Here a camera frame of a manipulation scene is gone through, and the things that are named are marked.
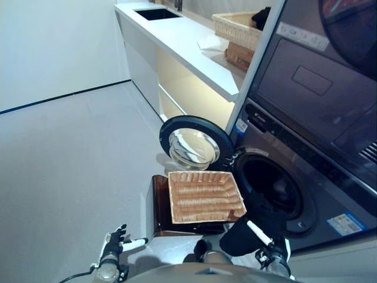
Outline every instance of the laundry basket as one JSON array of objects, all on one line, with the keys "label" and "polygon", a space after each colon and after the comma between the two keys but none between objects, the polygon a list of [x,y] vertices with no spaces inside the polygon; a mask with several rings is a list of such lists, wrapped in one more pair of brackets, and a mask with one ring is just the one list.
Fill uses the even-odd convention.
[{"label": "laundry basket", "polygon": [[252,16],[256,13],[258,12],[250,11],[212,15],[215,34],[255,51],[262,34],[259,29],[251,27]]}]

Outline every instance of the white wall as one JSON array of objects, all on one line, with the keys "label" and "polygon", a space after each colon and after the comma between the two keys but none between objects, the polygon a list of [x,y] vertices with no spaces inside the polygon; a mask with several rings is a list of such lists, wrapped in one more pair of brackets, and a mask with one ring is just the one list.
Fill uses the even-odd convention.
[{"label": "white wall", "polygon": [[0,0],[0,111],[130,78],[116,0]]},{"label": "white wall", "polygon": [[183,0],[183,9],[211,19],[213,14],[259,11],[274,3],[275,0]]}]

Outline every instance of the black glove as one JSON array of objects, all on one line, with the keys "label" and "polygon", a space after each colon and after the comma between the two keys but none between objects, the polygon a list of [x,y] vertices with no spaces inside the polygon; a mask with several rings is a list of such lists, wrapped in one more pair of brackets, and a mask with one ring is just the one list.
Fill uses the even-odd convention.
[{"label": "black glove", "polygon": [[263,30],[264,25],[266,24],[267,18],[269,16],[271,7],[266,7],[261,10],[258,14],[252,16],[252,20],[257,23],[257,29]]},{"label": "black glove", "polygon": [[274,208],[261,194],[253,192],[247,201],[247,213],[242,216],[220,240],[220,247],[231,256],[249,254],[264,243],[247,226],[251,220],[276,243],[283,243],[286,214]]},{"label": "black glove", "polygon": [[118,228],[115,232],[111,233],[110,241],[106,244],[104,251],[101,256],[101,260],[108,256],[109,254],[112,254],[116,257],[119,256],[119,254],[122,253],[123,248],[119,246],[119,243],[124,240],[124,237],[122,235],[125,234],[125,228],[127,227],[126,224],[123,224],[120,228]]}]

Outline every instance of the label sticker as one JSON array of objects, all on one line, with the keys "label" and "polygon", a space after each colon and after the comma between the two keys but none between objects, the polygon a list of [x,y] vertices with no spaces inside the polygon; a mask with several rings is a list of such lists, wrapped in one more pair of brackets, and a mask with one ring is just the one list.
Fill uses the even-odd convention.
[{"label": "label sticker", "polygon": [[323,37],[322,35],[315,34],[314,32],[307,31],[293,25],[285,24],[284,22],[280,22],[276,33],[319,51],[324,51],[329,45],[329,40],[327,37]]},{"label": "label sticker", "polygon": [[241,119],[238,119],[235,127],[236,127],[236,131],[237,131],[238,135],[244,136],[248,125],[244,121],[242,121]]},{"label": "label sticker", "polygon": [[349,212],[331,218],[327,220],[327,223],[334,228],[340,236],[347,236],[366,229],[366,227]]}]

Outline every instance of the wicker basket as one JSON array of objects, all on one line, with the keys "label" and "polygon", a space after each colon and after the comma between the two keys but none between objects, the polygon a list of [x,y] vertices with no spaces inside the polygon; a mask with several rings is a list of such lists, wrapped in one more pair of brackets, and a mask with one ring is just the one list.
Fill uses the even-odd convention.
[{"label": "wicker basket", "polygon": [[235,222],[246,213],[230,172],[170,172],[168,184],[173,224]]},{"label": "wicker basket", "polygon": [[257,11],[214,14],[215,34],[231,42],[255,51],[262,32],[251,27],[251,18]]}]

